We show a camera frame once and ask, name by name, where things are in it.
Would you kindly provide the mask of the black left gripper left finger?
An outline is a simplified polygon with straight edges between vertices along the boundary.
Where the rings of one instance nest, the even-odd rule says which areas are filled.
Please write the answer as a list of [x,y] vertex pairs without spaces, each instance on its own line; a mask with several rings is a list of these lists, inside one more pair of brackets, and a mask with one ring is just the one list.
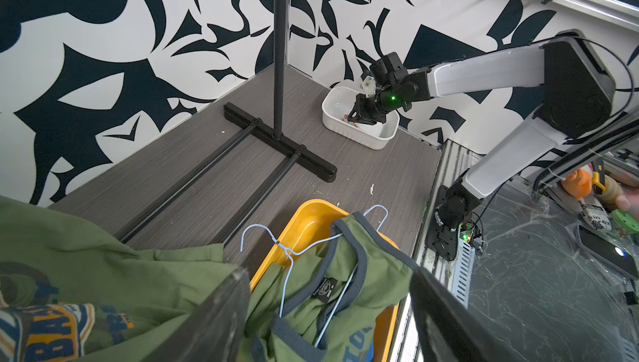
[[146,361],[234,361],[251,296],[246,270],[237,268]]

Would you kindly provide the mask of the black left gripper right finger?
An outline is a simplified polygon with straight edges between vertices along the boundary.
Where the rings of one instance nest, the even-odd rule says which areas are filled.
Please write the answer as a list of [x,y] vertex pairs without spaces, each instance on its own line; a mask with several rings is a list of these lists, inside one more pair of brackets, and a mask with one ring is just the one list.
[[409,291],[423,360],[519,360],[423,267],[414,270]]

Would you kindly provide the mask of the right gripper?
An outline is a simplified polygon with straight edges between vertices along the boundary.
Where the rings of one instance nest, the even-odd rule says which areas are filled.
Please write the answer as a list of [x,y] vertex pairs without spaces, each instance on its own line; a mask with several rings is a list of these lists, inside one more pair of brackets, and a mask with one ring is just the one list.
[[349,122],[364,125],[384,124],[387,115],[391,112],[394,112],[394,109],[384,106],[380,97],[367,97],[359,93],[356,95],[354,107],[349,113]]

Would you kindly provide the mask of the small circuit board right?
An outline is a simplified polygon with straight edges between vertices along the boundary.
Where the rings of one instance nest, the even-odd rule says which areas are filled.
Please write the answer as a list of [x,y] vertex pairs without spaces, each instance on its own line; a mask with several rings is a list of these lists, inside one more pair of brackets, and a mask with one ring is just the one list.
[[460,227],[460,239],[469,245],[481,256],[485,252],[486,240],[482,226],[478,222],[465,222]]

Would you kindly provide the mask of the yellow plastic tray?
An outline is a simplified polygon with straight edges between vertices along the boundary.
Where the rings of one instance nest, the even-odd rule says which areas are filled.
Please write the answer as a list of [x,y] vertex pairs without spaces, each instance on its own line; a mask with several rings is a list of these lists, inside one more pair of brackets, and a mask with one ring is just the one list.
[[[309,200],[297,209],[277,240],[290,246],[293,251],[301,252],[313,242],[328,237],[330,224],[347,215],[348,212],[325,200]],[[276,244],[271,247],[271,250],[251,278],[251,291],[254,290],[272,263],[283,267],[290,264],[285,252]],[[399,306],[393,305],[377,317],[374,329],[374,354],[369,358],[369,361],[390,361],[390,350],[398,311]]]

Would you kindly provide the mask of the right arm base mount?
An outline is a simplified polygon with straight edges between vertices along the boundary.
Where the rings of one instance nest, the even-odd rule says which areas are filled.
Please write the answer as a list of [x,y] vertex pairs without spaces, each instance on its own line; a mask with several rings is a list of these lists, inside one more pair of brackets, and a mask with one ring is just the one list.
[[451,262],[457,257],[459,227],[464,222],[465,204],[461,197],[448,197],[448,190],[446,186],[440,186],[437,190],[425,245]]

